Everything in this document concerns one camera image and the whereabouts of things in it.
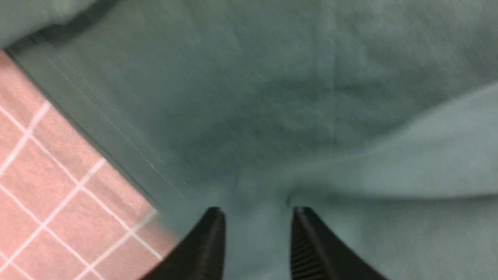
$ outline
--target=white grid line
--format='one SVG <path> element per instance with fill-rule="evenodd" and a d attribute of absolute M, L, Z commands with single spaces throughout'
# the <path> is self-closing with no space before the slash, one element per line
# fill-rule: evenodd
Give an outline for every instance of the white grid line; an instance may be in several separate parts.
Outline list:
<path fill-rule="evenodd" d="M 25 132 L 26 129 L 19 123 L 7 110 L 4 108 L 0 107 L 0 111 L 7 116 L 21 131 Z M 52 153 L 43 146 L 43 144 L 36 139 L 32 134 L 29 135 L 32 141 L 35 142 L 37 146 L 40 147 L 40 149 L 47 154 L 63 171 L 68 175 L 68 177 L 74 182 L 78 183 L 78 180 L 71 174 L 71 172 L 56 158 Z M 89 196 L 91 196 L 108 214 L 113 216 L 120 224 L 123 226 L 123 228 L 127 232 L 131 232 L 130 227 L 126 224 L 126 222 L 121 219 L 114 211 L 112 211 L 107 205 L 105 205 L 100 198 L 98 198 L 93 192 L 90 190 L 86 189 L 84 186 L 82 187 L 82 190 L 85 191 Z M 131 234 L 133 237 L 135 237 L 138 242 L 140 242 L 142 245 L 144 245 L 154 256 L 156 256 L 159 260 L 163 258 L 161 254 L 159 254 L 151 245 L 149 245 L 144 239 L 142 239 L 138 234 L 135 232 L 132 232 Z"/>
<path fill-rule="evenodd" d="M 26 142 L 29 140 L 31 134 L 33 133 L 33 130 L 35 129 L 36 125 L 38 122 L 41 120 L 43 115 L 50 109 L 50 103 L 48 101 L 45 101 L 41 108 L 38 110 L 38 112 L 34 115 L 33 119 L 31 120 L 28 128 L 26 130 L 23 130 L 24 135 L 21 137 L 19 142 L 15 145 L 14 149 L 8 156 L 8 158 L 5 160 L 5 162 L 0 166 L 0 176 L 5 173 L 5 170 L 9 167 L 9 165 L 14 161 L 14 159 L 17 157 L 17 155 L 21 152 L 22 148 L 26 144 Z"/>
<path fill-rule="evenodd" d="M 7 260 L 7 262 L 0 268 L 0 273 L 7 267 L 7 265 L 12 264 L 13 260 L 38 236 L 38 234 L 42 230 L 46 230 L 50 233 L 57 241 L 59 241 L 64 247 L 66 247 L 72 254 L 76 256 L 83 264 L 88 266 L 88 263 L 69 245 L 63 242 L 55 233 L 53 233 L 50 229 L 47 228 L 48 223 L 50 223 L 55 216 L 69 203 L 69 201 L 76 195 L 76 193 L 81 190 L 83 185 L 90 180 L 90 178 L 95 174 L 101 167 L 104 165 L 105 160 L 101 158 L 83 177 L 83 179 L 76 185 L 76 187 L 64 198 L 64 200 L 55 208 L 52 213 L 45 219 L 45 221 L 41 222 L 36 216 L 29 211 L 12 193 L 9 192 L 5 187 L 0 185 L 0 189 L 2 189 L 7 195 L 9 195 L 28 215 L 30 215 L 37 223 L 39 223 L 39 227 L 31 234 L 31 236 L 24 241 L 24 243 L 15 251 L 15 253 Z M 93 271 L 97 277 L 101 280 L 104 280 L 97 272 Z"/>
<path fill-rule="evenodd" d="M 2 252 L 0 252 L 0 257 L 4 258 L 4 259 L 8 259 L 6 255 L 4 255 Z M 22 270 L 20 267 L 18 267 L 16 264 L 10 264 L 13 268 L 17 269 L 17 271 L 19 271 L 22 275 L 24 275 L 26 278 L 28 278 L 28 280 L 34 280 L 29 274 L 27 274 L 26 272 L 24 272 L 24 270 Z"/>
<path fill-rule="evenodd" d="M 95 271 L 95 266 L 97 266 L 101 261 L 107 258 L 114 251 L 116 251 L 117 248 L 119 248 L 126 241 L 128 241 L 133 236 L 134 233 L 143 228 L 149 221 L 152 220 L 152 218 L 156 213 L 157 213 L 156 210 L 153 210 L 151 213 L 149 213 L 143 221 L 141 221 L 133 228 L 131 228 L 130 231 L 128 231 L 123 237 L 121 237 L 118 241 L 116 241 L 116 243 L 114 243 L 111 247 L 109 247 L 109 249 L 107 249 L 102 255 L 100 255 L 92 264 L 90 264 L 78 276 L 76 276 L 74 280 L 80 280 L 83 276 L 85 276 L 88 273 L 88 271 Z"/>

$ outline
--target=black plastic tip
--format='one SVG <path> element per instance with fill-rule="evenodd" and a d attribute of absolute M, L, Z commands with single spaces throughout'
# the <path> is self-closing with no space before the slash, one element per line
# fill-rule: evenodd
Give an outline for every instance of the black plastic tip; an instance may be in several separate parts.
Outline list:
<path fill-rule="evenodd" d="M 141 280 L 221 280 L 225 262 L 225 215 L 209 208 L 173 251 Z"/>
<path fill-rule="evenodd" d="M 290 266 L 293 280 L 386 280 L 308 207 L 294 208 Z"/>

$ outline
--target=ridged texture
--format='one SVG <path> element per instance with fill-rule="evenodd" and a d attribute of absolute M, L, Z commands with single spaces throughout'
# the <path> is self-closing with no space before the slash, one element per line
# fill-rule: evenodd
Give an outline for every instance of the ridged texture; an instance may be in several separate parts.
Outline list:
<path fill-rule="evenodd" d="M 225 215 L 209 208 L 169 256 L 142 280 L 221 280 L 225 262 Z"/>
<path fill-rule="evenodd" d="M 307 207 L 294 209 L 290 262 L 293 280 L 386 280 Z"/>

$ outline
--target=pink cutting mat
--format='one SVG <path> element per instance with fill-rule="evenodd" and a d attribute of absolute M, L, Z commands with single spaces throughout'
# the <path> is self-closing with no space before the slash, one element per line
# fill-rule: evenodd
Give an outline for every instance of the pink cutting mat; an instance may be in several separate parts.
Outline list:
<path fill-rule="evenodd" d="M 0 52 L 0 280 L 138 280 L 156 211 Z"/>

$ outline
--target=teal fabric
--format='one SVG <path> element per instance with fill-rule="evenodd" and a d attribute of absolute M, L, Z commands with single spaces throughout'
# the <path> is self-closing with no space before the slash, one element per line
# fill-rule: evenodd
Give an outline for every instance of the teal fabric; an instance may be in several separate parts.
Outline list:
<path fill-rule="evenodd" d="M 313 207 L 393 280 L 498 276 L 498 2 L 100 1 L 7 48 L 226 278 L 289 279 Z"/>
<path fill-rule="evenodd" d="M 0 47 L 4 48 L 41 28 L 66 24 L 97 0 L 2 0 Z"/>

